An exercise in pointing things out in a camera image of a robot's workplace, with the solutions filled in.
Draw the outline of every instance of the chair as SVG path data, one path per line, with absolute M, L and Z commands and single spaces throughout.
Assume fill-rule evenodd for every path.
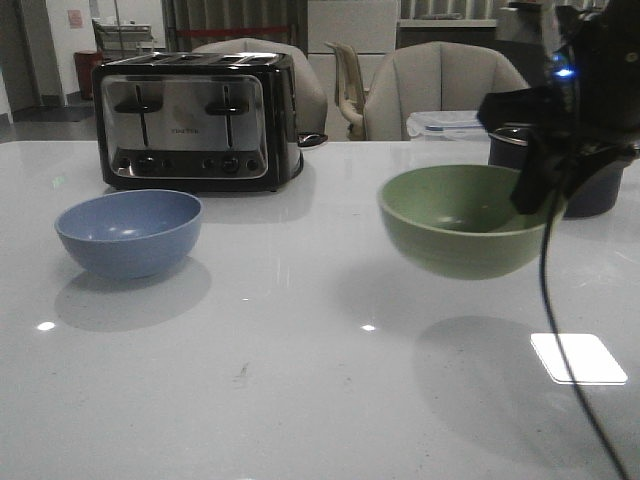
M 528 88 L 501 53 L 429 42 L 401 48 L 382 61 L 364 106 L 367 140 L 408 140 L 412 112 L 477 110 L 487 93 Z
M 286 53 L 293 58 L 296 88 L 296 118 L 299 132 L 324 133 L 327 121 L 327 95 L 304 53 L 292 45 L 255 38 L 209 43 L 194 48 L 200 53 L 266 52 Z
M 366 91 L 362 84 L 362 73 L 358 54 L 351 45 L 325 42 L 336 57 L 335 104 L 349 122 L 349 140 L 365 140 L 364 103 Z

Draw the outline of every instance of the red trash can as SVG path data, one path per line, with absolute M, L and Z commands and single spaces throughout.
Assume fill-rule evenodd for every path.
M 80 97 L 83 100 L 93 99 L 93 88 L 91 87 L 91 70 L 102 63 L 102 52 L 83 50 L 73 54 L 76 63 L 76 73 L 78 74 L 78 85 L 80 86 Z

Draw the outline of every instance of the stainless steel toaster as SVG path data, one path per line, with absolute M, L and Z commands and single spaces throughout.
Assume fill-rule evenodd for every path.
M 288 55 L 154 53 L 92 78 L 102 174 L 116 188 L 276 190 L 302 170 Z

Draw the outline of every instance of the toaster lever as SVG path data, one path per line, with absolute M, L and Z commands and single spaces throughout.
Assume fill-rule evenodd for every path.
M 204 111 L 208 115 L 242 115 L 249 111 L 249 104 L 220 105 L 219 103 L 210 103 L 204 107 Z
M 157 112 L 162 108 L 162 102 L 122 102 L 114 107 L 114 110 L 118 113 L 137 113 L 138 115 L 144 113 Z

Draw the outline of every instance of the table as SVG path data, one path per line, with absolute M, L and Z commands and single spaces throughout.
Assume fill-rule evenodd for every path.
M 437 277 L 387 239 L 376 192 L 487 142 L 328 143 L 278 193 L 203 194 L 201 237 L 159 277 L 83 272 L 53 230 L 107 191 L 95 142 L 0 144 L 0 478 L 614 478 L 548 331 L 535 263 Z M 640 477 L 640 174 L 564 221 L 550 286 L 564 331 L 627 373 L 587 395 Z

